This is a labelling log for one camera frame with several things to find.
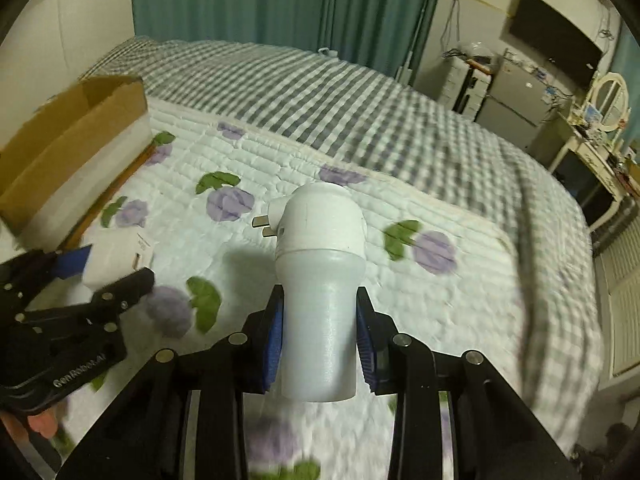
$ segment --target mattress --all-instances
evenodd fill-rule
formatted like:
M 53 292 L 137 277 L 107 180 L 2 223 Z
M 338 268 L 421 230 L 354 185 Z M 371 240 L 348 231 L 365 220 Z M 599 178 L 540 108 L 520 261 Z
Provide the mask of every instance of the mattress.
M 588 229 L 530 156 L 369 68 L 294 48 L 132 38 L 86 74 L 268 130 L 491 221 L 516 247 L 526 308 L 522 398 L 564 452 L 602 366 Z
M 318 180 L 344 186 L 362 208 L 363 285 L 375 309 L 434 351 L 460 355 L 479 349 L 521 391 L 525 312 L 517 253 L 495 223 L 394 177 L 335 162 L 241 121 L 154 98 L 149 114 L 165 143 L 121 188 L 126 198 L 105 209 L 86 240 L 106 229 L 143 225 L 156 240 L 156 288 L 121 316 L 126 360 L 102 384 L 70 396 L 65 427 L 73 440 L 157 350 L 183 354 L 208 348 L 266 306 L 276 283 L 275 238 L 252 228 L 252 217 L 266 213 L 273 198 Z M 217 175 L 224 184 L 215 189 L 218 183 L 211 181 L 213 187 L 203 190 L 204 175 Z M 385 232 L 407 220 L 417 221 L 414 244 L 398 250 Z M 222 299 L 215 319 L 200 316 L 206 306 L 194 302 L 198 280 Z M 293 402 L 279 394 L 277 382 L 265 397 L 245 395 L 252 471 L 307 466 L 320 470 L 323 479 L 386 478 L 393 406 L 391 396 L 369 393 L 360 369 L 356 397 L 343 402 Z M 450 436 L 444 435 L 450 465 Z

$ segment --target teal curtain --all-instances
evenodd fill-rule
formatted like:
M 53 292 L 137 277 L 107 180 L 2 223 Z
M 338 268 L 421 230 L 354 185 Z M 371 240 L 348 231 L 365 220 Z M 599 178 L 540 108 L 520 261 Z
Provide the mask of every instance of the teal curtain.
M 341 59 L 393 76 L 409 51 L 423 5 L 411 68 L 416 68 L 437 0 L 335 0 L 328 46 Z
M 136 34 L 156 40 L 228 40 L 328 47 L 338 57 L 393 76 L 418 19 L 417 67 L 436 0 L 132 0 Z
M 610 72 L 622 75 L 629 90 L 631 115 L 623 133 L 626 144 L 629 144 L 640 139 L 640 46 L 625 23 L 620 29 Z
M 132 0 L 136 34 L 317 50 L 324 0 Z

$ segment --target white wall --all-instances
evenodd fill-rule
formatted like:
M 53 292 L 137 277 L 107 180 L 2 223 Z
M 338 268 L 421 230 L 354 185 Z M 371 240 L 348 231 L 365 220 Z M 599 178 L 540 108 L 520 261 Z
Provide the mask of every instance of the white wall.
M 131 0 L 30 0 L 0 45 L 0 146 L 133 34 Z
M 425 49 L 422 53 L 420 67 L 416 75 L 414 87 L 433 95 L 436 87 L 439 87 L 438 69 L 441 68 L 440 54 L 443 52 L 440 46 L 440 37 L 444 30 L 451 2 L 453 0 L 438 0 L 436 11 L 431 24 L 431 30 Z M 606 49 L 606 41 L 603 38 L 596 39 L 600 28 L 606 28 L 606 19 L 609 9 L 599 0 L 544 0 L 550 6 L 558 10 L 574 23 L 584 34 L 602 49 Z M 513 12 L 517 0 L 460 0 L 460 33 L 461 42 L 470 43 L 481 41 L 497 54 L 502 54 L 505 47 L 527 57 L 533 62 L 542 65 L 545 62 L 537 51 L 523 44 L 507 32 L 508 13 Z M 620 16 L 614 8 L 610 10 L 610 29 L 614 35 L 620 28 Z M 445 49 L 456 47 L 455 31 L 451 35 L 452 41 Z M 606 71 L 609 68 L 611 58 L 615 50 L 615 41 L 611 41 L 608 53 L 603 56 L 599 69 Z M 560 75 L 558 86 L 566 90 L 572 90 L 570 80 Z

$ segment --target checkered blanket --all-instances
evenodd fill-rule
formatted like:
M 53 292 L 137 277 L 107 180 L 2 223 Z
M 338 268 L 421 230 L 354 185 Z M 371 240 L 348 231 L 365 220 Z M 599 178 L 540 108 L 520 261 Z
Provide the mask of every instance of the checkered blanket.
M 537 162 L 378 72 L 293 48 L 132 38 L 84 76 L 123 73 L 148 95 L 267 128 L 499 225 L 518 248 L 529 319 L 522 396 L 570 450 L 602 364 L 591 245 L 577 203 Z

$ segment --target television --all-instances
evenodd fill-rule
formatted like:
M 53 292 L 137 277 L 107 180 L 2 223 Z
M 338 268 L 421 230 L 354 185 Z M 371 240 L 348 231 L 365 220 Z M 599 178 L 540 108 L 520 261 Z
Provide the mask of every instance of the television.
M 587 89 L 602 51 L 578 27 L 542 0 L 520 0 L 509 32 Z

